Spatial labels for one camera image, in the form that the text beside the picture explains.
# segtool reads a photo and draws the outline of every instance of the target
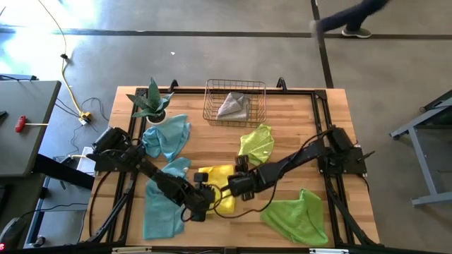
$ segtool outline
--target light blue cloth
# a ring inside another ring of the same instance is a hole
[[[190,123],[186,123],[186,118],[186,114],[178,115],[146,130],[143,134],[146,153],[153,158],[163,153],[172,162],[189,139]]]
[[[190,167],[190,163],[189,159],[180,157],[166,165],[162,171],[186,179],[184,168]],[[146,182],[144,204],[145,240],[172,238],[184,231],[184,223],[181,220],[183,208],[167,199],[151,179]]]

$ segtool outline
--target green cloth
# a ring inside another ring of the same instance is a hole
[[[261,221],[293,243],[322,246],[328,242],[323,230],[322,200],[301,189],[299,200],[276,200],[261,212]]]
[[[270,133],[271,127],[261,124],[252,133],[240,137],[239,155],[248,155],[249,162],[255,166],[266,162],[275,144]]]

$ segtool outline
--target concrete floor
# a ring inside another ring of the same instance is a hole
[[[308,0],[61,2],[63,6],[44,1],[64,28],[308,32],[312,19]],[[320,14],[356,2],[319,0]],[[30,11],[21,7],[12,1],[0,24],[35,29],[0,34],[0,73],[61,79],[61,36],[45,33],[54,24],[39,5]],[[364,26],[378,34],[450,35],[451,10],[449,0],[393,0]],[[203,85],[209,78],[274,85],[283,76],[289,87],[325,87],[319,50],[307,38],[72,35],[67,40],[73,65],[66,77],[78,101],[99,97],[107,115],[118,85],[147,85],[151,76],[160,85],[172,79],[180,85]],[[377,229],[387,246],[452,250],[452,204],[412,207],[411,198],[427,194],[420,166],[409,139],[392,141],[388,136],[418,115],[420,106],[451,89],[451,45],[450,40],[326,40],[333,82],[347,91],[357,137],[365,150],[376,150],[367,160],[369,185]],[[59,98],[70,104],[65,89]],[[96,116],[100,131],[107,127],[96,103],[87,103],[86,109]],[[52,157],[72,151],[69,140],[77,126],[75,118],[55,108],[41,153]],[[88,146],[98,135],[82,128],[75,143]]]

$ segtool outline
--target green leaf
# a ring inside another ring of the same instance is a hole
[[[132,117],[145,117],[145,116],[156,116],[157,114],[152,109],[144,109],[140,112],[135,112]]]
[[[156,111],[156,112],[159,112],[159,111],[163,111],[163,109],[166,109],[166,108],[168,107],[168,105],[170,104],[171,96],[172,96],[173,94],[174,94],[174,93],[172,92],[172,93],[169,94],[169,95],[163,96],[163,97],[160,99],[160,103],[159,103],[159,105],[158,105],[157,110],[155,110],[155,111]]]
[[[158,91],[158,86],[155,83],[154,78],[150,78],[150,84],[148,88],[148,104],[152,108],[157,109],[160,103],[160,92]]]
[[[149,109],[152,108],[148,104],[148,100],[144,96],[136,96],[136,95],[127,95],[127,97],[140,109]]]

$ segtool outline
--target screwdriver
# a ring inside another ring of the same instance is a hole
[[[26,126],[48,126],[48,123],[27,123],[27,118],[25,116],[20,116],[17,120],[16,127],[14,128],[14,131],[17,133],[22,132],[23,128]]]

